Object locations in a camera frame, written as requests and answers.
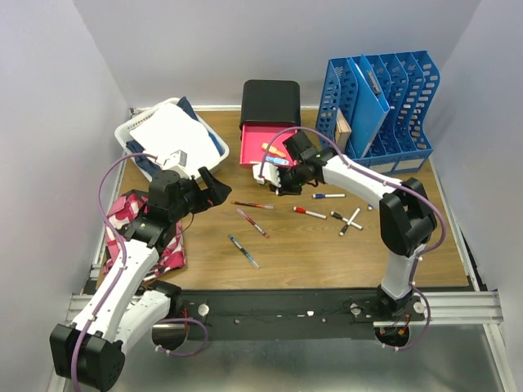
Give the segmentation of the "orange cover paperback book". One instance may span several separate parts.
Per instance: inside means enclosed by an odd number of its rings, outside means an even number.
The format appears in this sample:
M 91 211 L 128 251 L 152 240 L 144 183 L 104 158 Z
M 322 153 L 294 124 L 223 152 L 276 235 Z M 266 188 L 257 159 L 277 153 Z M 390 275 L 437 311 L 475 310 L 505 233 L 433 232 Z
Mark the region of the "orange cover paperback book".
M 350 136 L 351 126 L 346 120 L 343 112 L 339 109 L 337 111 L 336 126 L 334 132 L 334 141 L 337 147 L 345 154 L 348 155 L 350 152 Z

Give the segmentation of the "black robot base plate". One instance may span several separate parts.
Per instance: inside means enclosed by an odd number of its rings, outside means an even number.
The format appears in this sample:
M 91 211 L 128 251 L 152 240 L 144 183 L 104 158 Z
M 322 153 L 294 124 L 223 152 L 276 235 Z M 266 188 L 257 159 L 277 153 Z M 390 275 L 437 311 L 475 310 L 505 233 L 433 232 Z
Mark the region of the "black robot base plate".
M 179 303 L 203 326 L 191 340 L 372 340 L 379 328 L 423 323 L 412 295 L 398 305 L 375 288 L 184 290 Z

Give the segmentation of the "blue capped whiteboard marker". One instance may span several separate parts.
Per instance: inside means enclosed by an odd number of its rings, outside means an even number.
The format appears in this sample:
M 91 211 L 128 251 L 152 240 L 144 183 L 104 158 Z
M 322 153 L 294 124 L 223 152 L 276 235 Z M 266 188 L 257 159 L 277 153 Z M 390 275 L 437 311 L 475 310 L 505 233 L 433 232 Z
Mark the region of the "blue capped whiteboard marker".
M 325 198 L 345 198 L 345 194 L 312 194 L 313 199 L 325 199 Z

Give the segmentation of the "blue correction tape dispenser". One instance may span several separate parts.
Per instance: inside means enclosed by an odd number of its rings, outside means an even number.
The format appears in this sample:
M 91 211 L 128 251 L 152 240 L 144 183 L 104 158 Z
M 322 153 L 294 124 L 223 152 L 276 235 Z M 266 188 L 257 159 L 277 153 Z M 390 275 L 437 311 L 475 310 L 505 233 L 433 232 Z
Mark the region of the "blue correction tape dispenser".
M 274 165 L 280 165 L 280 166 L 288 166 L 290 164 L 290 162 L 285 158 L 273 157 L 273 156 L 268 156 L 266 158 L 266 161 L 268 163 L 272 163 Z

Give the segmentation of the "orange correction tape dispenser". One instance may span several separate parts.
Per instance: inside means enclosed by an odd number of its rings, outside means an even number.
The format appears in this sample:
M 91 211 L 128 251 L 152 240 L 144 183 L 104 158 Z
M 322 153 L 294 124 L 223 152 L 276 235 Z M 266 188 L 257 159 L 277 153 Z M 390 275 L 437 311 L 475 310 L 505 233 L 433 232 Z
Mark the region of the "orange correction tape dispenser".
M 279 158 L 285 158 L 287 156 L 287 154 L 284 151 L 274 147 L 273 145 L 268 145 L 267 143 L 263 143 L 261 145 L 261 148 L 268 154 L 277 156 Z

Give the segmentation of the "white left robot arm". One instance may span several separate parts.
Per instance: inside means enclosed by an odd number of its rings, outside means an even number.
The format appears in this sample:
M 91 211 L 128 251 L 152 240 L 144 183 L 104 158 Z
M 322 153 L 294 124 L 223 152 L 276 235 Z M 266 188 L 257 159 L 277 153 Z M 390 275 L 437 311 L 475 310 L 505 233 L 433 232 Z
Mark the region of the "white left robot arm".
M 132 299 L 144 277 L 175 238 L 185 216 L 223 204 L 232 189 L 206 168 L 195 179 L 160 171 L 150 182 L 146 202 L 124 234 L 116 234 L 121 249 L 95 295 L 68 324 L 50 335 L 51 356 L 58 376 L 74 386 L 110 390 L 122 373 L 131 348 L 159 320 L 170 323 L 181 314 L 181 289 L 156 283 L 137 303 Z

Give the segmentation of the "pink drawer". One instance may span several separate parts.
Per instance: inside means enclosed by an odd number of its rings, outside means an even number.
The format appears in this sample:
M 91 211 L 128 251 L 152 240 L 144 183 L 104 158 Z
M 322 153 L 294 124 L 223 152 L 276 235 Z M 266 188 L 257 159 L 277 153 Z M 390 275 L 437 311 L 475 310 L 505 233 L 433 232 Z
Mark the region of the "pink drawer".
M 265 153 L 263 145 L 269 143 L 270 140 L 283 129 L 288 128 L 288 124 L 247 124 L 241 127 L 241 146 L 239 152 L 239 165 L 243 168 L 251 168 L 254 164 L 259 163 Z M 295 162 L 290 158 L 290 155 L 283 142 L 297 133 L 296 130 L 285 132 L 280 135 L 271 145 L 272 148 L 285 154 L 282 157 L 287 163 L 283 167 L 290 167 Z

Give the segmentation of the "red capped whiteboard marker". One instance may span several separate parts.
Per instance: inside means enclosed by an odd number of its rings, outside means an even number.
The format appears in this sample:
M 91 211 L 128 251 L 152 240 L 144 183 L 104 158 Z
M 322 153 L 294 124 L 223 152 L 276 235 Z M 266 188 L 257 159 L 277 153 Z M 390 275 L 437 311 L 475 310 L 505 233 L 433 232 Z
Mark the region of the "red capped whiteboard marker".
M 296 213 L 302 214 L 302 215 L 313 216 L 315 218 L 319 218 L 322 220 L 327 219 L 326 215 L 320 214 L 318 212 L 312 212 L 312 211 L 306 210 L 305 208 L 298 207 L 298 206 L 293 207 L 293 211 Z

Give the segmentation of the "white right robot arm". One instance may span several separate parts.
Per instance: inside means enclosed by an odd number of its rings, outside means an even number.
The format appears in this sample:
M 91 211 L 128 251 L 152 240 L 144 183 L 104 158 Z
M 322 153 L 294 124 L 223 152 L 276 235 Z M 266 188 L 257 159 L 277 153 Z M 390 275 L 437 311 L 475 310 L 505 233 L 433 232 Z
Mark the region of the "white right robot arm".
M 378 210 L 381 239 L 388 250 L 384 277 L 377 288 L 375 306 L 387 320 L 403 314 L 414 293 L 413 277 L 427 243 L 442 226 L 440 212 L 428 200 L 422 183 L 414 178 L 397 180 L 348 158 L 333 141 L 319 150 L 308 138 L 308 128 L 290 127 L 284 140 L 293 166 L 284 168 L 266 158 L 255 167 L 254 177 L 270 184 L 278 194 L 298 194 L 305 184 L 335 185 Z

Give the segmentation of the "blue file folder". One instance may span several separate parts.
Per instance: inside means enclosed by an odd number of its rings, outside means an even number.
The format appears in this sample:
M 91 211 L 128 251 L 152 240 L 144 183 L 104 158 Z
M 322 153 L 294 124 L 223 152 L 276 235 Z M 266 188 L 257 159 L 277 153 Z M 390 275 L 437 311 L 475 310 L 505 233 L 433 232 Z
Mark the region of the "blue file folder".
M 366 56 L 350 57 L 348 64 L 355 76 L 356 94 L 351 115 L 351 146 L 356 158 L 363 158 L 389 113 L 378 76 Z

